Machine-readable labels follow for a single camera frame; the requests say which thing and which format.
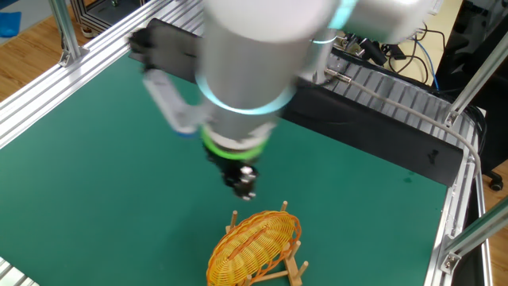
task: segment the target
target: cable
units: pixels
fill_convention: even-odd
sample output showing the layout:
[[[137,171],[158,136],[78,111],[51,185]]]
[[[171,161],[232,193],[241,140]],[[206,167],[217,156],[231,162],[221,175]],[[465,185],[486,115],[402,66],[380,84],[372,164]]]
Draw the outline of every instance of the cable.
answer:
[[[429,32],[429,33],[438,33],[438,34],[440,34],[441,37],[443,38],[443,52],[445,51],[445,49],[446,49],[446,37],[443,34],[443,32],[436,31],[436,30],[429,30],[429,29],[427,29],[427,25],[425,25],[425,29],[419,29],[419,30],[424,31],[425,33]]]
[[[446,93],[451,93],[451,92],[462,91],[464,88],[465,88],[465,87],[459,87],[459,88],[453,88],[453,89],[451,89],[451,90],[444,90],[444,91],[443,91],[443,90],[441,90],[441,91],[439,91],[439,92],[441,92],[441,93],[445,93],[445,94],[446,94]]]
[[[423,52],[427,55],[427,58],[429,58],[430,71],[432,72],[432,77],[434,78],[434,84],[436,85],[436,89],[439,91],[439,84],[437,84],[436,73],[434,72],[434,66],[432,64],[432,59],[430,58],[429,53],[423,47],[423,44],[421,44],[416,38],[414,38],[414,42],[417,43],[420,46],[420,48],[423,50]]]
[[[411,54],[411,57],[410,57],[410,60],[404,64],[404,66],[399,69],[398,71],[395,71],[395,69],[391,66],[391,63],[390,63],[390,59],[388,59],[388,65],[390,66],[391,70],[394,71],[395,73],[400,73],[402,72],[405,68],[407,68],[407,66],[409,66],[411,64],[411,62],[413,61],[413,56],[414,56],[414,53],[416,52],[416,42],[414,43],[414,47],[413,47],[413,52]]]
[[[447,95],[446,92],[449,91],[435,91],[433,92],[439,99],[443,99],[446,102],[453,103],[455,101],[455,97]],[[485,120],[485,116],[482,111],[476,106],[468,105],[464,109],[464,113],[475,123],[476,131],[478,132],[478,136],[480,137],[478,154],[481,154],[483,151],[483,147],[485,146],[485,138],[487,136],[487,121]]]
[[[432,118],[424,115],[424,114],[420,114],[418,113],[417,111],[415,110],[412,110],[411,108],[407,107],[407,106],[404,106],[398,102],[395,102],[393,100],[390,100],[390,99],[385,99],[384,97],[382,97],[381,95],[378,95],[376,92],[372,91],[371,89],[369,88],[366,88],[364,87],[363,85],[361,85],[360,83],[357,83],[356,81],[350,79],[349,77],[345,76],[345,75],[342,75],[342,74],[337,74],[337,77],[339,77],[339,79],[341,79],[342,81],[345,81],[346,83],[349,83],[355,87],[358,87],[359,89],[361,89],[363,92],[366,92],[368,93],[369,95],[383,101],[383,102],[386,102],[388,104],[391,104],[392,106],[395,106],[401,110],[404,110],[405,112],[409,113],[409,114],[412,114],[418,118],[420,118],[421,120],[423,121],[426,121],[434,126],[436,126],[437,128],[439,129],[442,129],[444,130],[445,132],[448,132],[449,134],[451,134],[452,136],[454,136],[458,141],[462,142],[468,149],[469,151],[471,152],[472,156],[475,158],[475,176],[479,174],[480,170],[481,170],[481,163],[480,163],[480,158],[479,158],[479,154],[476,152],[475,150],[475,147],[473,147],[473,145],[471,145],[471,143],[469,143],[464,137],[460,136],[460,134],[458,134],[457,132],[455,132],[454,130],[448,128],[447,126],[433,120]]]
[[[419,56],[408,56],[408,55],[404,55],[404,56],[407,56],[409,58],[414,58],[414,59],[417,59],[417,60],[421,61],[421,63],[423,64],[423,68],[425,69],[425,80],[423,80],[421,82],[422,83],[427,83],[427,80],[429,80],[429,70],[427,69],[427,65],[425,64],[425,61],[422,60],[421,57],[419,57]],[[390,56],[388,58],[388,65],[390,66],[391,70],[394,71],[394,67],[391,66],[391,59],[392,59],[392,56]]]
[[[423,32],[424,32],[424,33],[423,33],[423,36],[421,36],[421,39],[418,39],[418,38],[417,38],[417,40],[419,40],[419,41],[423,40],[423,38],[424,38],[425,36],[427,36],[427,32],[429,31],[429,27],[427,27],[427,24],[426,24],[425,22],[423,22],[423,25],[425,25],[425,29],[418,28],[419,30],[421,30],[421,31],[423,31]]]

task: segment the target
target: blue led ring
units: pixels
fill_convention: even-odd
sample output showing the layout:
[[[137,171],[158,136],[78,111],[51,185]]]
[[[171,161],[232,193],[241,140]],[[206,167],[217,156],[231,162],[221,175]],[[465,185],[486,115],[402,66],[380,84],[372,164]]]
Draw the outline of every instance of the blue led ring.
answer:
[[[337,39],[337,37],[334,37],[333,39],[331,40],[326,40],[326,41],[312,41],[313,43],[315,44],[328,44],[328,43],[331,43],[333,42],[335,39]]]
[[[329,23],[328,28],[330,29],[342,29],[349,20],[352,11],[355,9],[356,2],[358,0],[343,0],[335,11],[332,21]]]
[[[206,78],[201,75],[196,75],[196,83],[198,84],[199,89],[205,95],[213,104],[216,106],[219,106],[222,109],[229,110],[238,114],[245,114],[245,115],[262,115],[262,114],[269,114],[274,111],[277,111],[281,108],[283,108],[292,98],[296,90],[292,86],[286,87],[283,92],[272,102],[257,107],[254,109],[238,109],[231,106],[226,105],[222,101],[220,101],[214,93],[210,90],[210,87],[208,86],[208,83],[206,82]]]

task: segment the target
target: yellow wicker basket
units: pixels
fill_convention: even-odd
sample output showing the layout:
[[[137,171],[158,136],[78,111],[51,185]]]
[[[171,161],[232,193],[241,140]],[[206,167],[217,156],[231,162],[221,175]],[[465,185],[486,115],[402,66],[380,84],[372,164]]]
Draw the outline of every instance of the yellow wicker basket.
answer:
[[[209,286],[232,286],[273,269],[299,240],[298,219],[286,211],[264,211],[230,230],[215,247],[208,263]]]

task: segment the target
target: green ring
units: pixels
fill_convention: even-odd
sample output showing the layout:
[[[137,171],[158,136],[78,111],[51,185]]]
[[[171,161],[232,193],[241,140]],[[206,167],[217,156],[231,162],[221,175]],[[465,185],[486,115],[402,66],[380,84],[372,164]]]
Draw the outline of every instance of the green ring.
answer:
[[[210,136],[206,133],[204,128],[201,128],[201,137],[203,139],[203,143],[205,143],[205,146],[212,151],[213,153],[217,154],[220,157],[223,157],[225,159],[230,160],[250,160],[252,158],[255,158],[263,152],[264,146],[267,144],[266,141],[263,143],[257,145],[255,148],[250,149],[249,151],[245,151],[242,153],[229,153],[224,150],[219,149]]]

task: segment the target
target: cable connector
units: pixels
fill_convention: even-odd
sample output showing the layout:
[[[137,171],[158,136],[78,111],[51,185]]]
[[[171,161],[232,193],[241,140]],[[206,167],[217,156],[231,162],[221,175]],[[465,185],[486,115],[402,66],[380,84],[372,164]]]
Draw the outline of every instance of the cable connector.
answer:
[[[326,68],[325,69],[325,73],[328,74],[328,75],[331,75],[333,77],[336,77],[338,78],[340,81],[343,81],[347,84],[350,84],[351,83],[351,78],[346,76],[346,75],[343,75],[341,73],[339,73],[338,71],[334,71],[333,69],[331,68]]]

